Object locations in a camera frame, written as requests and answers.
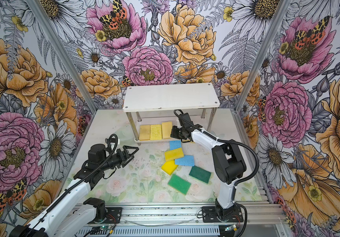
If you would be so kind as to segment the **tan beige sponge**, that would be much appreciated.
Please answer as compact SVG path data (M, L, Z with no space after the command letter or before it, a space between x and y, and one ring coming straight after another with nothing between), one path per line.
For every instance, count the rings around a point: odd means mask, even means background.
M147 141L150 140L150 128L151 125L141 125L139 128L139 140Z

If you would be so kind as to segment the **pale yellow porous sponge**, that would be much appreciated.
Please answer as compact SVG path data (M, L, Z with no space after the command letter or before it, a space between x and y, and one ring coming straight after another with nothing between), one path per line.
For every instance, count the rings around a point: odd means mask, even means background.
M150 140L151 141L162 140L162 125L161 124L150 125Z

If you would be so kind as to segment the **white two-tier shelf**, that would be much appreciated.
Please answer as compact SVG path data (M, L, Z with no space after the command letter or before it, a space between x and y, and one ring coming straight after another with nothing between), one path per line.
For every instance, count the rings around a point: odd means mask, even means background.
M179 125L173 111L201 109L201 117L197 112L191 115L194 123L200 122L204 129L210 131L212 121L220 102L212 83L175 84L160 86L128 87L126 90L123 111L126 113L135 142L151 143L151 140L139 140L141 125L161 124L171 121Z

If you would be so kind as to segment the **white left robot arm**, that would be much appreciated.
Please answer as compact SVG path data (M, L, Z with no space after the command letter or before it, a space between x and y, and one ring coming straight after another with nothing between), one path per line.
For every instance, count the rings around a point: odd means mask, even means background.
M26 226L18 225L12 237L73 237L89 223L103 223L111 218L104 200L91 197L75 210L75 206L88 195L98 182L105 178L105 171L124 168L135 157L138 147L112 148L104 144L93 145L81 169L69 186L38 217Z

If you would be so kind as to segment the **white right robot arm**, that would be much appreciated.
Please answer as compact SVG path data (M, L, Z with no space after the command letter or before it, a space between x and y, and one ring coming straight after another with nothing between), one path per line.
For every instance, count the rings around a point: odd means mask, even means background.
M243 177L247 166L235 140L219 141L201 125L194 124L188 113L174 110L180 126L172 128L171 137L195 142L211 151L214 171L220 183L220 192L215 201L215 212L219 220L227 221L238 205L235 204L237 182Z

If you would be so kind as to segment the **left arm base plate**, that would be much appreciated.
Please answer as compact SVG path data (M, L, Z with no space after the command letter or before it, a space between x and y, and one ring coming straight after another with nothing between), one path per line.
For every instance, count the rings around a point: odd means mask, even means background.
M87 224L119 224L123 208L121 207L101 207L96 209L96 217Z

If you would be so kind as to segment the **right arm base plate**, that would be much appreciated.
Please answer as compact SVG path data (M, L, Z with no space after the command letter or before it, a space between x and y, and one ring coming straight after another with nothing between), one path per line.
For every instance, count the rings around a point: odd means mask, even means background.
M244 222L242 211L237 206L223 209L218 206L203 206L202 219L204 223L239 223Z

